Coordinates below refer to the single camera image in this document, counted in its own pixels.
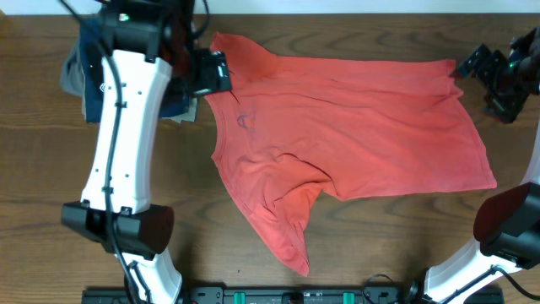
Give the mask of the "navy blue folded garment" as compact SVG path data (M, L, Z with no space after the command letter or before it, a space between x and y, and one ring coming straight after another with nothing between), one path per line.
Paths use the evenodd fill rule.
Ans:
M97 39L85 28L79 31L80 57L84 71L84 95L83 98L89 101L96 98L103 101L105 91L103 67L101 63L102 55L96 48Z

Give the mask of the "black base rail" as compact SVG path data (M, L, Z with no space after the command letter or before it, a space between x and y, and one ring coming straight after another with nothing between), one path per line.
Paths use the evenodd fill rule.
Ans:
M397 287L366 287L361 289L280 290L222 289L200 287L182 295L177 303L184 304L390 304L401 303ZM131 303L124 290L85 290L83 304ZM465 304L503 304L500 288L485 287L469 296Z

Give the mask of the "grey folded garment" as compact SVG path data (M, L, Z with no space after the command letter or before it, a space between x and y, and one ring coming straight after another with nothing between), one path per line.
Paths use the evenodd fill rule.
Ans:
M84 95L84 71L79 45L80 39L78 38L62 65L59 84L64 92L82 97Z

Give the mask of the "red soccer t-shirt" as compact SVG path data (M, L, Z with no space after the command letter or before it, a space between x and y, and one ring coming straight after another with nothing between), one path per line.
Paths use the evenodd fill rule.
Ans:
M286 57L218 33L232 88L208 97L213 162L240 212L300 275L320 193L345 201L493 189L486 148L462 106L451 59Z

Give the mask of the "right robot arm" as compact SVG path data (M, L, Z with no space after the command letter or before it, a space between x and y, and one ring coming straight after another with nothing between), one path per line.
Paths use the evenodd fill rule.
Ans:
M515 38L510 54L481 45L453 73L472 75L486 89L487 107L503 123L513 123L527 99L539 93L539 29ZM521 287L512 274L539 264L539 148L521 184L484 201L473 237L445 262L426 269L412 282L403 303L501 303L506 278L524 297L539 297Z

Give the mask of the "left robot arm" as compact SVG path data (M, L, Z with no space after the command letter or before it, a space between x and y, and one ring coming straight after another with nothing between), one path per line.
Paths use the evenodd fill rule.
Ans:
M197 45L192 1L105 1L96 26L78 17L101 55L104 92L91 172L62 223L113 254L123 292L84 293L85 303L181 303L182 277L168 245L173 210L153 204L150 166L162 100L231 89L225 55Z

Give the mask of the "black folded shirt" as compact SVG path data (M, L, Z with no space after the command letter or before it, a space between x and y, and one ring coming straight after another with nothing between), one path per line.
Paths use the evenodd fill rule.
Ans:
M176 17L165 22L161 34L160 57L172 67L171 80L165 95L167 97L189 98L189 84L192 80L192 43L190 29Z

